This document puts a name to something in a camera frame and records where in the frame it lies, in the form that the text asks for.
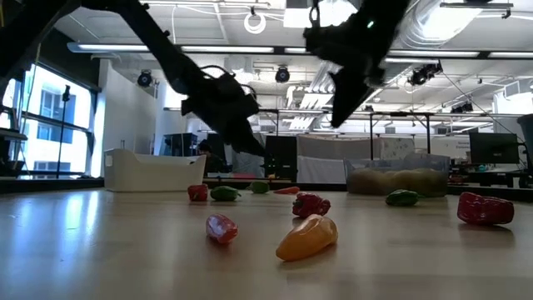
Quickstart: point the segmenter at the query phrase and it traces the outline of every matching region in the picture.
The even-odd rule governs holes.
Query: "computer monitor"
[[[470,133],[472,163],[520,162],[518,142],[512,133]]]

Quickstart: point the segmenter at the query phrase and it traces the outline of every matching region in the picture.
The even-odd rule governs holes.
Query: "bell pepper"
[[[206,184],[190,186],[187,189],[187,193],[189,194],[189,200],[207,201],[207,190],[208,190],[208,187]]]
[[[270,186],[266,182],[256,181],[252,182],[247,189],[252,190],[252,193],[262,194],[268,193],[268,191],[270,191]]]
[[[459,196],[457,217],[473,225],[507,224],[513,220],[513,203],[496,197],[482,197],[472,192]]]
[[[235,201],[241,194],[233,187],[215,187],[211,190],[211,198],[215,201]]]
[[[308,258],[336,243],[338,235],[330,218],[313,214],[283,238],[276,256],[286,262]]]
[[[206,233],[217,243],[228,244],[237,236],[239,229],[228,217],[216,213],[207,218]]]
[[[299,187],[287,187],[287,188],[282,188],[282,189],[278,189],[274,191],[274,193],[280,194],[280,195],[296,195],[299,192],[300,192]]]
[[[417,192],[407,190],[395,190],[391,192],[385,200],[385,203],[390,206],[410,207],[418,202],[420,195]]]
[[[324,216],[330,210],[329,200],[321,197],[301,192],[296,195],[296,201],[292,203],[292,214],[300,218],[307,218],[312,214]]]

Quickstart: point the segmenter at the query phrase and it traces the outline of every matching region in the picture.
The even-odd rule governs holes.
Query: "person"
[[[203,175],[208,173],[222,173],[224,172],[224,161],[212,152],[211,145],[207,142],[200,142],[198,145],[198,155],[207,156],[206,167],[203,170]]]

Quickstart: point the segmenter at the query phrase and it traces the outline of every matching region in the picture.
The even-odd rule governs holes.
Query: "wooden table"
[[[533,294],[533,208],[478,228],[456,197],[414,208],[321,192],[339,241],[282,263],[296,222],[291,196],[243,192],[190,204],[185,193],[56,192],[0,198],[0,299],[527,299]],[[206,239],[223,213],[240,226],[227,248]]]

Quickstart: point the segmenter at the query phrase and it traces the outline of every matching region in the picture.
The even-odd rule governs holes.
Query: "red bell pepper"
[[[187,192],[189,194],[189,200],[207,201],[207,190],[208,190],[208,187],[206,184],[190,186],[187,189]]]
[[[496,197],[482,197],[472,192],[459,196],[457,217],[473,225],[507,224],[513,220],[513,203]]]
[[[307,218],[312,214],[324,216],[330,210],[329,200],[321,197],[301,192],[296,195],[296,201],[292,203],[292,213],[300,218]]]
[[[207,218],[207,236],[220,244],[228,244],[239,233],[237,225],[228,217],[215,213]]]
[[[280,195],[296,195],[299,192],[300,192],[299,187],[287,187],[287,188],[282,188],[277,191],[274,191],[274,193],[280,194]]]

